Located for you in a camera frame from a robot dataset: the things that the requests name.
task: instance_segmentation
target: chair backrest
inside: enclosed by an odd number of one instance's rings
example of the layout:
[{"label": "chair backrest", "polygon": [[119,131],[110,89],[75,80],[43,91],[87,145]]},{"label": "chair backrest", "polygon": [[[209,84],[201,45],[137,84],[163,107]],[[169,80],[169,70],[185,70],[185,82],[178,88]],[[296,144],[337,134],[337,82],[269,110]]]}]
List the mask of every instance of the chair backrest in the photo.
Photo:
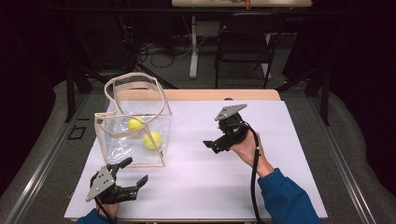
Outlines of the chair backrest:
[{"label": "chair backrest", "polygon": [[220,24],[219,32],[264,34],[280,33],[285,22],[274,13],[236,12],[228,15]]}]

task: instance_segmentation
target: human hand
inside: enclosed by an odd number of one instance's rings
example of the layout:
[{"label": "human hand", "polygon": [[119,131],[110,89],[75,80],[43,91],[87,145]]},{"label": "human hand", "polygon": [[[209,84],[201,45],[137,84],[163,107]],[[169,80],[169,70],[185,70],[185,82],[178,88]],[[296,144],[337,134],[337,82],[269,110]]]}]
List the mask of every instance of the human hand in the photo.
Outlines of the human hand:
[{"label": "human hand", "polygon": [[[103,204],[102,206],[106,209],[107,213],[110,215],[112,219],[114,219],[117,216],[117,213],[120,210],[120,204],[119,203],[113,203],[113,204]],[[96,210],[99,211],[99,215],[102,217],[106,217],[106,214],[103,212],[102,209],[99,209],[99,206],[96,205]]]},{"label": "human hand", "polygon": [[[273,166],[268,162],[265,158],[264,150],[262,149],[262,140],[260,139],[260,135],[258,133],[257,137],[259,139],[259,148],[260,148],[260,156],[259,163],[257,165],[257,174],[260,177],[265,177],[266,175],[271,174],[274,171]],[[254,140],[254,135],[251,130],[247,132],[247,136],[241,143],[235,144],[230,147],[232,151],[234,151],[242,161],[244,161],[247,165],[253,166],[254,162],[254,154],[256,150],[256,142]]]}]

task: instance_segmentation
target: person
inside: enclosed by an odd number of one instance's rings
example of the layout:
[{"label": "person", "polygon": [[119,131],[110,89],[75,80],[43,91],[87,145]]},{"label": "person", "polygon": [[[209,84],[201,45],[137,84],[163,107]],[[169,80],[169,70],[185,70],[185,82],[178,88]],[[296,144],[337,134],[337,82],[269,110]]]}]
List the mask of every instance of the person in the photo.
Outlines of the person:
[{"label": "person", "polygon": [[[260,135],[257,133],[260,148],[260,157],[257,165],[259,186],[262,190],[265,208],[276,224],[320,224],[319,219],[308,194],[290,178],[283,176],[279,168],[274,168],[266,159]],[[247,137],[239,144],[230,147],[239,158],[247,165],[253,166],[256,142],[252,131],[248,131]],[[105,209],[117,221],[116,215],[119,210],[118,204],[104,204]],[[78,224],[85,223],[108,223],[107,218],[96,209],[78,220]]]}]

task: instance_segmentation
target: white tabletop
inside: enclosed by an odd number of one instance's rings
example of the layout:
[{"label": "white tabletop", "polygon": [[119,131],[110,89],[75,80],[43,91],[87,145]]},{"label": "white tabletop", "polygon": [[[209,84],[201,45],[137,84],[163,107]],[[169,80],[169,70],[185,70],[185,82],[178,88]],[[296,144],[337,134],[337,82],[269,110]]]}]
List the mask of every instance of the white tabletop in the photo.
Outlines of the white tabletop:
[{"label": "white tabletop", "polygon": [[[134,186],[148,175],[148,183],[137,200],[124,202],[120,220],[131,221],[253,221],[250,199],[251,168],[235,153],[215,154],[203,140],[222,136],[215,116],[223,106],[247,104],[242,118],[260,133],[265,154],[275,167],[308,193],[317,214],[327,217],[289,111],[281,101],[170,101],[173,116],[165,154],[165,166],[119,170],[117,185]],[[94,201],[85,202],[89,181],[104,165],[97,141],[92,146],[81,179],[65,212],[66,218],[85,216]],[[256,186],[262,218],[266,212],[261,191]]]},{"label": "white tabletop", "polygon": [[[250,0],[251,7],[311,7],[311,0]],[[230,0],[172,0],[174,7],[244,7]]]}]

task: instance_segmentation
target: gray carpet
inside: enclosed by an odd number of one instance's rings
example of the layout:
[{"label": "gray carpet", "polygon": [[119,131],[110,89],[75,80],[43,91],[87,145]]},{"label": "gray carpet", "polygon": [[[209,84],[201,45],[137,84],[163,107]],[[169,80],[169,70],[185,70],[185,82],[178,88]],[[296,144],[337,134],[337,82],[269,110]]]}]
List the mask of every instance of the gray carpet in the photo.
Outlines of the gray carpet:
[{"label": "gray carpet", "polygon": [[[281,75],[281,70],[287,60],[292,40],[290,37],[284,37],[279,41],[275,65],[272,70],[273,77],[268,83],[270,89],[282,85],[286,80]],[[158,68],[155,65],[159,65],[159,62],[167,64],[168,58],[156,55],[157,58],[154,57],[153,63],[150,60],[145,60],[144,65],[180,89],[212,89],[215,74],[213,69],[214,47],[210,40],[206,44],[200,47],[198,78],[196,79],[190,79],[188,75],[190,57],[176,57],[170,66]],[[260,70],[249,71],[250,74],[255,72],[260,72]],[[237,82],[236,86],[235,82],[227,83],[227,81],[229,80],[222,82],[222,88],[258,88],[261,85],[251,86],[251,83],[248,83],[239,86],[240,82]],[[55,88],[57,102],[48,124],[20,172],[0,199],[2,207],[0,218],[2,220],[14,220],[10,219],[8,215],[10,213],[14,215],[16,209],[14,205],[18,204],[18,199],[23,195],[31,177],[35,175],[40,162],[53,149],[54,142],[60,142],[59,153],[54,156],[53,163],[49,166],[50,170],[44,176],[44,183],[39,186],[37,194],[33,195],[31,203],[22,209],[19,220],[22,223],[71,223],[64,218],[64,211],[95,138],[92,125],[93,113],[106,108],[106,100],[102,92],[103,85],[94,80],[92,80],[92,85],[94,86],[92,94],[80,95],[77,91],[80,102],[85,103],[74,120],[67,124],[67,128],[64,127],[67,111],[65,85],[61,83]],[[301,83],[282,93],[281,98],[286,102],[290,111],[319,193],[330,215],[330,218],[326,219],[324,223],[367,223],[361,220],[360,210],[356,208],[350,196],[351,191],[346,187],[346,181],[340,175],[340,167],[334,157],[334,145],[329,139],[328,132],[331,132],[336,139],[336,146],[341,150],[347,162],[347,168],[356,179],[376,223],[396,223],[395,197],[378,184],[375,174],[365,162],[364,141],[353,117],[348,113],[344,104],[332,95],[329,110],[331,126],[324,127],[318,118],[316,99],[305,98],[302,93],[303,87],[304,83]],[[81,128],[85,128],[85,132],[82,138],[78,139],[84,130]],[[64,130],[67,130],[65,138],[57,139]]]}]

